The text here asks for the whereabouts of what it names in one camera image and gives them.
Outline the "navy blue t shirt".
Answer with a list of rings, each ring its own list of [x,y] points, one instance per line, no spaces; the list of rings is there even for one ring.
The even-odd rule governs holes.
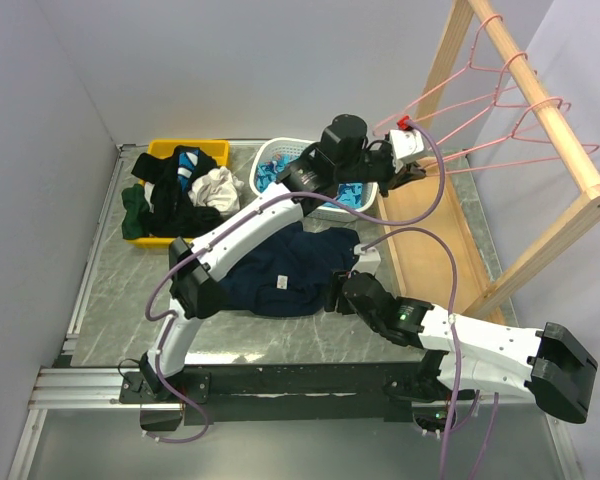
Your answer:
[[[245,255],[220,281],[229,311],[287,318],[320,311],[335,271],[357,262],[358,233],[330,227],[309,232],[296,222],[275,233]]]

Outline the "pink wire hanger front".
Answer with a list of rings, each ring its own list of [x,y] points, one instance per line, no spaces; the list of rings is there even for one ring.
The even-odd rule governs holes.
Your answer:
[[[566,113],[567,116],[569,116],[569,113],[572,110],[572,106],[573,106],[572,102],[566,101],[562,97],[550,97],[549,101],[555,103],[555,106],[557,107],[557,109],[560,113]],[[504,139],[501,139],[502,142],[504,142],[505,140],[512,140],[512,141],[520,141],[523,143],[548,145],[549,143],[551,143],[549,140],[540,140],[540,139],[535,139],[535,138],[523,138],[520,135],[518,135],[518,131],[520,130],[520,125],[522,124],[523,120],[527,116],[527,113],[528,113],[527,110],[525,110],[525,112],[519,118],[517,123],[514,124],[510,135]],[[489,143],[488,145],[485,144],[486,146],[483,146],[483,147],[486,148],[488,146],[494,146],[494,145],[498,144],[499,142],[500,142],[500,140],[493,141],[493,142]],[[585,153],[587,153],[587,154],[595,154],[600,149],[599,143],[585,142],[582,144],[582,146],[585,150]],[[480,147],[480,148],[475,147],[474,149],[463,150],[459,153],[450,154],[450,155],[447,155],[446,157],[444,157],[446,175],[455,175],[455,174],[461,174],[461,173],[473,173],[473,172],[480,172],[480,171],[487,171],[487,170],[512,168],[512,167],[518,167],[518,166],[533,165],[533,164],[539,164],[539,163],[550,162],[550,161],[555,161],[555,160],[561,160],[561,157],[557,154],[557,147],[553,147],[553,149],[556,151],[556,154],[553,156],[544,156],[544,157],[530,158],[530,159],[517,159],[517,160],[513,160],[513,161],[509,161],[509,162],[499,162],[499,163],[482,165],[482,166],[469,166],[469,167],[463,167],[463,168],[459,168],[459,169],[451,169],[451,167],[449,166],[450,162],[452,160],[455,160],[460,157],[467,157],[467,159],[468,159],[470,153],[475,153],[476,151],[483,149],[483,147]],[[440,169],[435,161],[425,165],[424,170],[427,175],[431,175],[434,177],[440,176]]]

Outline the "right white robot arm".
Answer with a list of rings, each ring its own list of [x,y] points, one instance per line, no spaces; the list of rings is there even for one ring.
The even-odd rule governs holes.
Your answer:
[[[357,271],[332,274],[325,308],[357,315],[395,345],[423,350],[412,383],[422,399],[458,388],[531,399],[572,424],[588,418],[598,363],[560,324],[520,328],[451,316],[439,305],[395,297],[374,275]]]

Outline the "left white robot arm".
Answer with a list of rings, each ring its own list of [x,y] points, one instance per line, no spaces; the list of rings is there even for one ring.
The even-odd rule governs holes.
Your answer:
[[[162,284],[169,288],[169,308],[145,316],[162,327],[141,357],[143,389],[155,401],[172,399],[188,349],[204,319],[224,309],[228,295],[220,282],[247,254],[272,235],[332,203],[343,183],[375,183],[383,193],[422,178],[417,160],[428,136],[407,118],[382,139],[367,138],[366,123],[342,114],[319,141],[304,148],[256,199],[209,233],[169,247],[170,267]]]

